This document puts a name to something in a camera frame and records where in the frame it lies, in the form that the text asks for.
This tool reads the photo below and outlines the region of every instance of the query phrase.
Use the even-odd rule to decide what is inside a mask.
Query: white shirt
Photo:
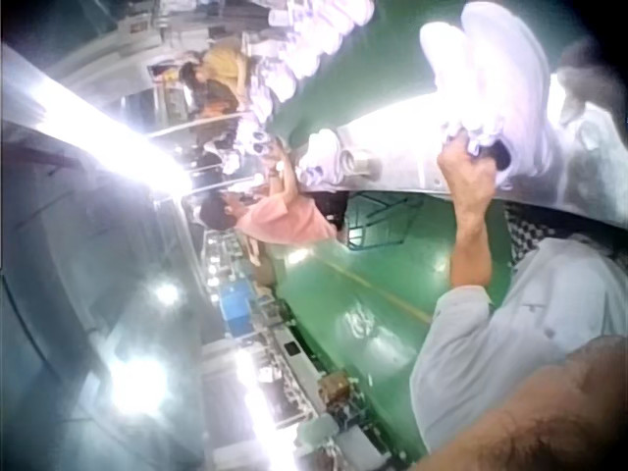
[[[493,316],[481,287],[438,301],[410,378],[428,448],[453,439],[527,376],[600,335],[627,331],[628,278],[592,247],[548,238],[518,265]]]

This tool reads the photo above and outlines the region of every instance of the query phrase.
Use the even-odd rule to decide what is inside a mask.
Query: yellow line
[[[396,307],[398,307],[402,311],[405,311],[408,314],[413,315],[414,317],[416,317],[419,320],[425,322],[426,324],[432,324],[432,316],[426,314],[421,309],[413,306],[412,304],[409,304],[409,303],[405,302],[403,299],[398,298],[394,294],[391,294],[388,291],[386,291],[384,289],[381,289],[380,287],[374,286],[373,284],[371,284],[367,280],[364,280],[362,277],[360,277],[360,276],[358,276],[358,275],[356,275],[356,274],[354,274],[352,272],[349,272],[348,270],[344,269],[340,265],[338,265],[338,264],[336,264],[334,262],[330,262],[329,260],[325,260],[323,257],[321,257],[320,255],[318,255],[315,252],[312,253],[312,255],[314,255],[314,257],[316,257],[318,260],[320,260],[322,263],[324,263],[328,267],[332,268],[333,270],[336,270],[341,275],[344,275],[345,277],[349,278],[350,280],[355,281],[359,285],[363,285],[364,287],[366,287],[368,289],[372,289],[374,292],[376,292],[381,297],[386,299],[390,304],[395,305]]]

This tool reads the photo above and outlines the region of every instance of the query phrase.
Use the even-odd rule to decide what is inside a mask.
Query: woman
[[[248,60],[231,44],[218,44],[202,57],[200,64],[183,64],[179,77],[191,89],[214,80],[225,85],[239,104],[245,102]]]

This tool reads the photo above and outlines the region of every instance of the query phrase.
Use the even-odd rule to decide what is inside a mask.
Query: pink shirt
[[[280,194],[262,198],[248,207],[235,226],[247,236],[268,243],[305,244],[336,237],[336,228],[314,200],[300,195],[288,207]]]

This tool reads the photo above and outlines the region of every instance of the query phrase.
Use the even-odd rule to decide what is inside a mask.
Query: worker
[[[283,178],[275,166],[269,170],[269,195],[248,207],[236,194],[211,195],[200,211],[204,224],[216,231],[236,228],[262,242],[288,245],[341,236],[348,192],[302,195],[292,163],[278,142],[272,145],[271,154],[284,168]]]
[[[547,237],[493,312],[485,214],[496,163],[491,149],[474,159],[467,145],[462,132],[438,159],[456,236],[451,290],[410,379],[432,454],[417,469],[613,469],[604,460],[625,453],[628,424],[628,278],[596,241]]]
[[[225,85],[239,104],[246,101],[248,59],[234,44],[217,44],[202,57],[200,64],[186,62],[182,65],[180,80],[190,89],[196,90],[199,83],[208,80]]]

